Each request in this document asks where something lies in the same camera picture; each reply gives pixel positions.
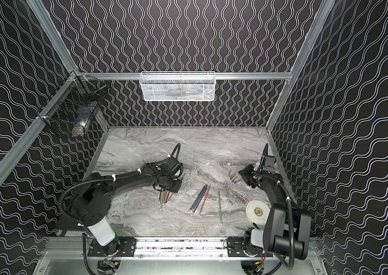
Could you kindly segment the bundle of coloured pencils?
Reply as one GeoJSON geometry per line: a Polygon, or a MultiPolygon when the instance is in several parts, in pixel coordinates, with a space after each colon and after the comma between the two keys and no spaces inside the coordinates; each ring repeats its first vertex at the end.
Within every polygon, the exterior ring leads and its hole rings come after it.
{"type": "Polygon", "coordinates": [[[168,190],[163,190],[160,192],[160,200],[159,200],[159,209],[163,210],[166,204],[171,200],[174,193],[168,190]]]}

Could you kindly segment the green pencil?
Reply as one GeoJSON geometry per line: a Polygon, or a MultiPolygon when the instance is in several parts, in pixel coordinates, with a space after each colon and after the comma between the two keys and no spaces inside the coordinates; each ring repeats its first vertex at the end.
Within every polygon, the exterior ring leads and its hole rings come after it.
{"type": "Polygon", "coordinates": [[[217,192],[217,201],[218,201],[218,206],[219,206],[219,221],[220,221],[220,225],[223,225],[223,216],[222,216],[220,190],[217,192]]]}

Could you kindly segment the red pencil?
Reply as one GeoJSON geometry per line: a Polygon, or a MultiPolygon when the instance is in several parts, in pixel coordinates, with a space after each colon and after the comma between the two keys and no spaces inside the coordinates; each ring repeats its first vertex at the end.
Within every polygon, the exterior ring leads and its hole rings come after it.
{"type": "Polygon", "coordinates": [[[198,216],[200,216],[202,214],[202,211],[204,209],[204,206],[205,206],[206,200],[208,198],[208,194],[209,194],[210,189],[211,189],[211,185],[208,186],[208,188],[207,188],[207,190],[205,192],[204,199],[203,199],[203,202],[201,204],[200,211],[198,212],[198,216]]]}

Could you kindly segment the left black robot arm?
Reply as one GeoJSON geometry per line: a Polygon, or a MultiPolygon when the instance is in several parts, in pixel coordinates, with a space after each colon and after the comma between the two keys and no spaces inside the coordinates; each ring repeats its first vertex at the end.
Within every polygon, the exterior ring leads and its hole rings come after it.
{"type": "Polygon", "coordinates": [[[100,246],[110,246],[116,239],[116,234],[106,218],[112,199],[145,187],[178,193],[184,171],[184,165],[179,161],[180,149],[181,144],[178,143],[165,159],[144,163],[135,171],[98,176],[72,185],[60,196],[59,211],[83,225],[100,246]]]}

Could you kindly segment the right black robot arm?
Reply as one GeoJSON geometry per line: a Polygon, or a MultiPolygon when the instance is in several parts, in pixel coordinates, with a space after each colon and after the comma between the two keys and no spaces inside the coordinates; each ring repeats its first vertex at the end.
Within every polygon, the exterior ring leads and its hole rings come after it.
{"type": "Polygon", "coordinates": [[[280,267],[291,270],[295,260],[305,260],[310,242],[311,215],[292,200],[282,176],[275,172],[275,158],[268,154],[266,144],[258,166],[248,165],[239,171],[251,188],[264,191],[270,202],[267,218],[255,222],[244,234],[243,252],[250,257],[266,259],[268,254],[279,260],[269,274],[280,267]]]}

